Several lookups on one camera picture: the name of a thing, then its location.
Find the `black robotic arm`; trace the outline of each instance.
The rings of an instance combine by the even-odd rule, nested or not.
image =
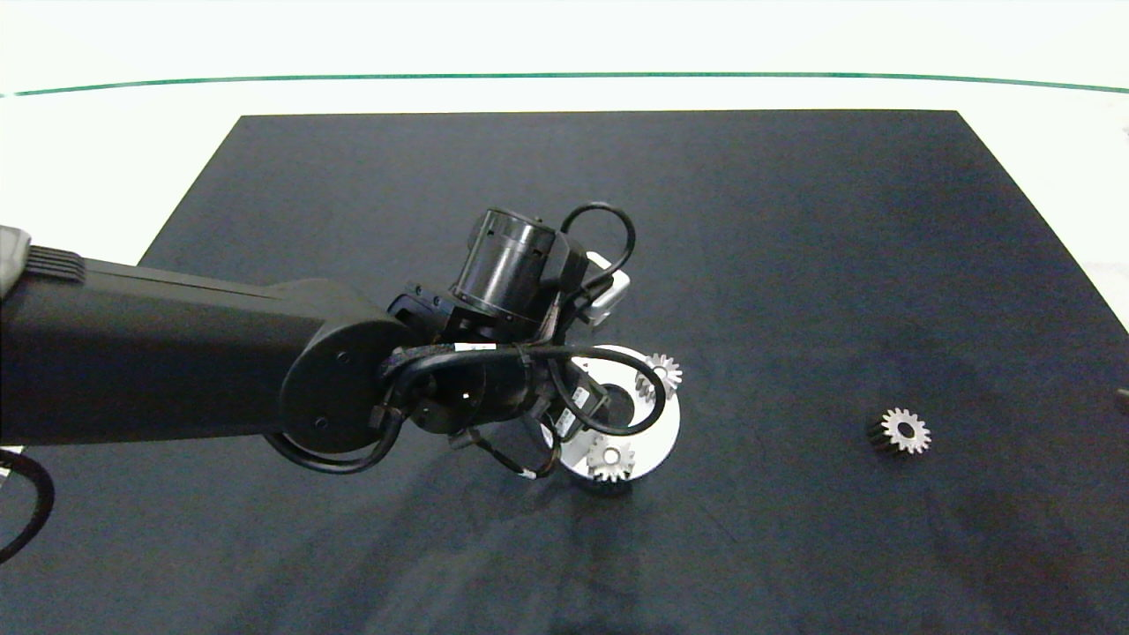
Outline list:
[[[568,234],[593,210],[623,221],[614,263],[594,264]],[[410,418],[537,478],[562,438],[638,434],[666,400],[644,360],[564,343],[576,320],[602,321],[623,290],[613,275],[631,255],[634,227],[606,203],[577,208],[560,229],[489,210],[449,292],[409,285],[386,311],[330,280],[239,285],[87,260],[11,228],[0,235],[0,445],[262,434],[299,466],[352,473],[376,464]],[[607,394],[568,363],[576,356],[636,368],[654,386],[651,412],[630,428],[597,415]],[[593,398],[578,403],[580,394]],[[518,466],[476,433],[510,419],[552,438],[544,466]],[[0,455],[0,467],[32,478],[30,460],[12,456]]]

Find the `white label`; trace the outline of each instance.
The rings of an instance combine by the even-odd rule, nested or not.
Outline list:
[[[24,451],[24,446],[23,445],[8,446],[8,447],[3,447],[3,450],[7,450],[8,452],[15,452],[16,454],[19,454],[20,452]],[[0,485],[3,485],[3,481],[8,478],[8,473],[9,473],[9,470],[0,468]]]
[[[584,405],[588,402],[588,397],[590,393],[584,390],[583,386],[576,386],[576,392],[572,393],[572,401],[577,406],[584,408]],[[561,415],[560,419],[557,419],[557,434],[563,435],[568,432],[568,428],[572,426],[572,421],[576,420],[576,415],[572,414],[568,408],[564,409],[564,414]]]
[[[455,353],[464,350],[495,350],[496,348],[498,348],[496,343],[455,342]]]

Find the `black tabletop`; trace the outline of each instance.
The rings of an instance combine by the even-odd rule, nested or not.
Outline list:
[[[59,502],[0,568],[2,629],[1129,630],[1129,337],[956,113],[248,116],[142,264],[384,306],[448,286],[487,207],[588,200],[639,244],[576,341],[685,371],[629,496],[415,428],[351,477],[260,438],[30,449]],[[924,455],[869,446],[895,407]]]

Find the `white background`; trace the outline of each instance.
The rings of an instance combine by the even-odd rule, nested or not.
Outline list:
[[[1129,324],[1129,95],[889,79],[338,80],[313,73],[839,71],[1129,87],[1087,2],[0,1],[0,221],[135,263],[243,114],[956,110]]]

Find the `metal gear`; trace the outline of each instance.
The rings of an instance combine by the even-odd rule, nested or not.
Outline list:
[[[615,482],[627,480],[634,469],[631,444],[606,434],[596,434],[586,459],[593,480]]]
[[[674,363],[674,358],[669,355],[659,355],[656,353],[647,358],[647,365],[655,369],[655,374],[658,379],[663,380],[663,388],[666,389],[666,399],[669,400],[674,395],[674,391],[679,390],[679,385],[682,384],[682,371],[680,369],[680,364]],[[647,400],[647,403],[654,403],[655,401],[655,386],[650,385],[647,377],[642,373],[636,375],[636,392],[639,397]]]
[[[903,432],[905,428],[909,428],[909,434]],[[886,410],[882,420],[870,427],[870,443],[886,452],[921,454],[933,441],[929,434],[929,428],[917,415],[904,408],[894,408]]]

